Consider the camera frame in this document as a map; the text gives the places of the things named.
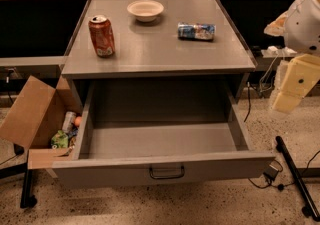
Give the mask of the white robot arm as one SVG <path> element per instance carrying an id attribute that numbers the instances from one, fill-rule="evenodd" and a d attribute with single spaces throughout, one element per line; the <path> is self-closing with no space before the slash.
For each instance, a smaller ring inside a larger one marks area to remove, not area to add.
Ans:
<path id="1" fill-rule="evenodd" d="M 320 0 L 295 0 L 264 33 L 282 36 L 285 46 L 297 53 L 289 62 L 281 62 L 276 72 L 270 113 L 284 117 L 320 80 Z"/>

